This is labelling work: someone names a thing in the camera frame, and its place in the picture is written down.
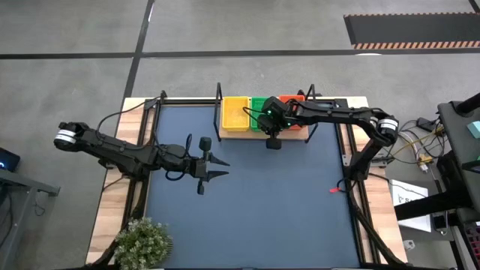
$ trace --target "black metal frame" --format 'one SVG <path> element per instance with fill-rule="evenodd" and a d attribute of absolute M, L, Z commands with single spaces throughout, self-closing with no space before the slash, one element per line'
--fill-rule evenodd
<path fill-rule="evenodd" d="M 213 107 L 215 107 L 214 123 L 213 123 L 214 124 L 214 129 L 217 133 L 218 141 L 219 142 L 221 141 L 220 135 L 218 133 L 218 125 L 217 125 L 217 119 L 218 119 L 217 110 L 218 110 L 218 106 L 220 105 L 220 101 L 223 99 L 223 95 L 221 93 L 220 83 L 217 84 L 217 93 L 215 95 L 215 99 L 214 98 L 207 98 L 207 97 L 206 98 L 201 98 L 201 99 L 188 99 L 188 98 L 169 99 L 169 98 L 166 98 L 166 97 L 167 96 L 165 95 L 164 98 L 161 98 L 161 100 L 154 100 L 155 103 L 154 103 L 153 107 L 155 108 L 155 114 L 154 114 L 154 121 L 153 121 L 152 129 L 151 129 L 151 138 L 152 138 L 152 136 L 155 135 L 155 131 L 158 128 L 158 122 L 160 121 L 161 106 L 163 106 L 163 105 L 212 105 Z M 342 106 L 342 107 L 348 105 L 346 99 L 322 99 L 322 100 L 317 100 L 315 98 L 314 85 L 310 86 L 310 90 L 309 90 L 308 94 L 306 95 L 306 97 L 309 100 L 316 101 L 316 102 L 330 102 L 330 103 L 335 102 L 336 104 L 338 104 L 339 106 Z M 148 118 L 149 110 L 152 108 L 152 106 L 149 106 L 149 105 L 151 105 L 151 104 L 149 102 L 146 102 L 145 106 L 144 106 L 143 115 L 142 115 L 142 123 L 140 125 L 140 132 L 139 132 L 139 139 L 138 139 L 139 144 L 143 142 L 143 137 L 144 137 L 145 132 L 146 132 L 146 128 L 147 128 L 146 127 L 146 124 L 147 124 L 146 119 Z M 343 137 L 343 134 L 342 134 L 342 131 L 341 131 L 341 125 L 340 124 L 334 124 L 334 126 L 335 126 L 336 135 L 337 135 L 337 143 L 338 143 L 338 147 L 339 147 L 339 150 L 340 150 L 339 151 L 340 152 L 340 154 L 339 154 L 340 162 L 342 162 L 342 166 L 345 169 L 346 166 L 344 166 L 343 156 L 346 154 L 346 149 L 345 149 L 345 145 L 344 145 L 344 137 Z M 355 152 L 357 152 L 357 148 L 356 148 L 355 138 L 353 136 L 352 126 L 346 124 L 346 130 L 347 130 L 347 136 L 348 136 L 350 148 L 352 150 L 352 153 L 355 153 Z M 371 223 L 370 208 L 368 207 L 367 194 L 366 194 L 365 186 L 363 184 L 364 183 L 362 181 L 359 182 L 358 191 L 359 191 L 359 194 L 360 194 L 360 200 L 361 200 L 361 204 L 362 204 L 363 213 Z M 144 181 L 142 183 L 142 190 L 140 191 L 140 196 L 139 196 L 140 199 L 139 199 L 139 202 L 137 202 L 137 204 L 136 204 L 136 209 L 138 209 L 138 212 L 134 213 L 135 215 L 139 215 L 139 216 L 144 215 L 148 185 L 149 185 L 148 180 Z M 350 181 L 346 181 L 345 185 L 346 185 L 346 188 L 351 188 L 352 187 L 352 183 Z M 132 192 L 132 194 L 133 194 L 134 193 L 134 188 L 135 188 L 135 184 L 133 186 L 129 186 L 128 187 L 128 193 Z M 414 267 L 414 266 L 398 267 L 398 266 L 381 264 L 380 263 L 380 256 L 378 254 L 378 250 L 371 240 L 370 240 L 370 251 L 372 252 L 372 257 L 373 257 L 374 262 L 373 263 L 366 262 L 365 250 L 363 248 L 362 236 L 360 234 L 360 224 L 359 224 L 359 221 L 355 218 L 355 215 L 353 214 L 355 210 L 353 209 L 353 206 L 352 206 L 352 199 L 353 198 L 351 196 L 352 196 L 351 193 L 347 193 L 346 194 L 346 200 L 347 200 L 348 205 L 349 205 L 349 212 L 350 212 L 350 217 L 351 217 L 351 221 L 352 221 L 352 231 L 353 231 L 353 235 L 355 237 L 355 247 L 356 247 L 356 250 L 357 250 L 358 261 L 360 262 L 360 267 L 361 268 L 385 269 L 385 270 L 388 270 L 388 269 L 410 269 L 410 270 L 432 269 L 432 268 L 422 268 L 422 267 Z M 134 203 L 133 196 L 128 197 L 125 208 L 131 209 L 133 203 Z M 124 220 L 128 219 L 128 217 L 131 216 L 131 215 L 125 216 L 127 213 L 128 213 L 128 211 L 124 212 Z"/>

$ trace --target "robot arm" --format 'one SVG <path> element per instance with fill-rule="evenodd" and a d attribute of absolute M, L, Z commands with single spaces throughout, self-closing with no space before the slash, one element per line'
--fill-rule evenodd
<path fill-rule="evenodd" d="M 398 120 L 381 109 L 322 105 L 297 100 L 283 103 L 276 97 L 269 97 L 257 119 L 262 131 L 270 136 L 266 142 L 267 148 L 280 149 L 281 141 L 277 135 L 293 125 L 313 125 L 318 122 L 358 125 L 370 137 L 370 141 L 361 152 L 352 156 L 344 175 L 346 179 L 365 180 L 375 155 L 383 147 L 392 146 L 397 141 Z"/>
<path fill-rule="evenodd" d="M 166 178 L 179 180 L 184 174 L 199 179 L 197 193 L 203 194 L 203 182 L 209 182 L 228 172 L 207 171 L 207 162 L 229 166 L 216 158 L 211 152 L 212 141 L 208 137 L 200 139 L 202 157 L 191 157 L 188 149 L 181 145 L 144 145 L 137 146 L 91 129 L 85 123 L 60 123 L 53 143 L 57 149 L 67 152 L 85 152 L 98 158 L 104 167 L 114 165 L 129 178 L 143 180 L 152 170 L 165 169 Z M 170 178 L 169 172 L 180 172 L 177 178 Z"/>

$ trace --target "wooden table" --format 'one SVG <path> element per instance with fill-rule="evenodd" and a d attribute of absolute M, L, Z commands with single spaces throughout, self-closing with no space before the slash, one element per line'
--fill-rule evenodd
<path fill-rule="evenodd" d="M 348 100 L 349 107 L 368 107 L 366 97 L 318 97 L 317 99 L 320 98 L 345 98 Z M 145 99 L 145 97 L 127 98 L 125 99 L 122 110 L 128 110 L 132 107 L 135 107 L 136 105 L 142 103 Z M 129 143 L 136 144 L 142 114 L 142 106 L 122 114 L 120 122 L 118 123 L 116 137 L 120 140 L 125 140 Z M 153 117 L 150 117 L 148 119 L 147 131 L 145 132 L 145 141 L 148 141 L 149 139 L 148 135 L 150 134 L 149 129 L 152 125 L 152 118 Z M 343 124 L 341 127 L 346 153 L 351 155 L 350 144 L 347 136 L 347 128 Z M 368 142 L 369 138 L 367 134 L 365 134 L 365 132 L 358 126 L 353 126 L 353 133 L 355 136 L 357 149 L 361 151 Z M 384 169 L 371 168 L 370 171 L 381 176 L 385 175 Z M 116 170 L 110 170 L 106 174 L 104 185 L 108 185 L 120 177 L 120 172 Z M 99 258 L 119 232 L 127 197 L 128 182 L 129 180 L 123 179 L 102 193 L 98 206 L 97 218 L 95 220 L 93 233 L 91 235 L 90 246 L 86 257 L 87 263 L 92 263 Z M 398 228 L 397 217 L 395 216 L 395 210 L 390 197 L 390 190 L 387 182 L 381 178 L 369 176 L 364 184 L 367 191 L 367 199 L 375 230 L 379 233 L 380 237 L 395 254 L 395 256 L 406 262 L 407 255 L 405 254 L 400 229 Z M 355 196 L 357 198 L 359 197 L 358 194 L 358 190 L 355 190 Z M 363 230 L 361 224 L 359 226 L 361 227 L 361 240 L 365 250 L 365 259 L 367 262 L 373 262 L 367 233 Z"/>

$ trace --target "green bin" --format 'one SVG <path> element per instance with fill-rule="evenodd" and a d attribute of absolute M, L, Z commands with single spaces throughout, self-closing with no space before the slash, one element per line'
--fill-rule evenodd
<path fill-rule="evenodd" d="M 268 97 L 252 97 L 251 102 L 250 102 L 250 108 L 252 110 L 261 111 L 262 108 L 263 108 L 263 103 L 265 103 L 265 101 L 267 99 L 268 99 Z M 252 111 L 251 114 L 254 118 L 258 118 L 258 116 L 261 113 Z M 252 129 L 252 131 L 261 131 L 260 127 L 257 124 L 257 120 L 255 120 L 253 118 L 250 121 L 250 128 Z"/>

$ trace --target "yellow bin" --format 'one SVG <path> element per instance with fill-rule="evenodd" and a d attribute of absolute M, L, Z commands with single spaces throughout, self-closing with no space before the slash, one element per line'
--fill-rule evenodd
<path fill-rule="evenodd" d="M 227 131 L 248 131 L 250 116 L 243 111 L 248 104 L 248 97 L 223 97 L 222 128 Z"/>

